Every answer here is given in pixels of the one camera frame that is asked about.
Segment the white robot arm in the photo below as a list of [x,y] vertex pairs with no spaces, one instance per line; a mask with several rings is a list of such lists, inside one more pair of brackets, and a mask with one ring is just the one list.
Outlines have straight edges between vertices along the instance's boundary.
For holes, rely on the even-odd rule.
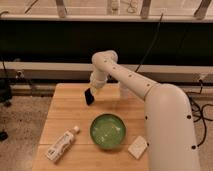
[[92,92],[111,75],[144,101],[149,171],[201,171],[189,98],[179,87],[158,83],[117,63],[113,50],[92,56]]

